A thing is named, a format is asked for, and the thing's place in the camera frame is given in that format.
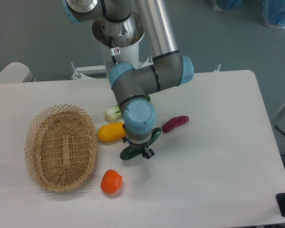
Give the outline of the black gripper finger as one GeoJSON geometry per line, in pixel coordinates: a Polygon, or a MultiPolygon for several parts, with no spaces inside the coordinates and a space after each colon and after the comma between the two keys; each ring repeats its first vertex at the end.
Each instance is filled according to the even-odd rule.
{"type": "Polygon", "coordinates": [[[155,155],[155,153],[151,148],[144,148],[142,150],[142,157],[145,159],[150,159],[154,155],[155,155]]]}

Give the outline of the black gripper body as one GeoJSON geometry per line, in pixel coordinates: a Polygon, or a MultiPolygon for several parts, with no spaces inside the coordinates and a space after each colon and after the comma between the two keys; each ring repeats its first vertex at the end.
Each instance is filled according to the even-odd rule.
{"type": "Polygon", "coordinates": [[[149,148],[148,143],[150,142],[150,137],[147,137],[142,140],[135,140],[129,137],[123,137],[122,141],[123,143],[128,144],[130,148],[145,150],[146,148],[149,148]]]}

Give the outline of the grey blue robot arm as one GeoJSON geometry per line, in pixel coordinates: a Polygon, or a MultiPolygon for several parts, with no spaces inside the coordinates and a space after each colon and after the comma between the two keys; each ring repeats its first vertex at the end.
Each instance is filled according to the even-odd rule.
{"type": "Polygon", "coordinates": [[[92,32],[105,48],[106,74],[124,120],[123,141],[149,159],[157,133],[147,96],[189,82],[194,67],[179,53],[165,2],[135,4],[137,12],[128,0],[63,1],[73,23],[93,21],[92,32]]]}

